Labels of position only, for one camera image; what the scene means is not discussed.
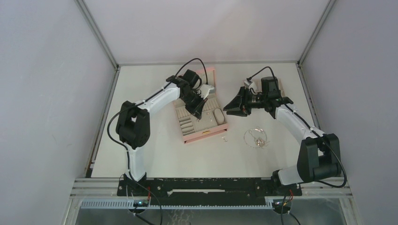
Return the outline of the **pink jewelry box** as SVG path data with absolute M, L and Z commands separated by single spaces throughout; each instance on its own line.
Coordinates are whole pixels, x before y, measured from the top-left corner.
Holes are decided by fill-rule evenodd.
M 208 96 L 203 107 L 201 120 L 198 120 L 186 110 L 185 103 L 182 100 L 178 99 L 173 101 L 173 105 L 178 124 L 181 129 L 182 139 L 185 144 L 228 131 L 229 125 L 226 118 L 224 123 L 220 125 L 216 123 L 214 118 L 214 110 L 216 108 L 220 108 L 220 110 L 222 110 L 216 91 Z

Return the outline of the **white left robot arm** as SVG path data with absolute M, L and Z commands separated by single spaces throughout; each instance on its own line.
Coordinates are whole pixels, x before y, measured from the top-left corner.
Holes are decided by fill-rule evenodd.
M 119 136 L 118 144 L 127 150 L 126 176 L 131 179 L 129 190 L 142 195 L 147 183 L 142 148 L 151 135 L 151 118 L 167 104 L 182 100 L 186 110 L 197 119 L 201 119 L 207 97 L 214 86 L 202 84 L 199 75 L 187 70 L 183 75 L 173 75 L 166 79 L 164 86 L 150 97 L 132 103 L 125 101 L 117 114 L 115 131 Z

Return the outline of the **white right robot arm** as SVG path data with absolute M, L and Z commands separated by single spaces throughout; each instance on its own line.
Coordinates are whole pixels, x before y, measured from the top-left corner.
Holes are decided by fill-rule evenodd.
M 310 126 L 298 113 L 288 97 L 283 97 L 278 79 L 261 78 L 261 92 L 255 93 L 249 80 L 238 94 L 223 108 L 227 115 L 247 117 L 252 109 L 264 109 L 287 128 L 300 144 L 297 163 L 273 172 L 272 191 L 284 195 L 292 184 L 320 182 L 343 172 L 339 139 Z

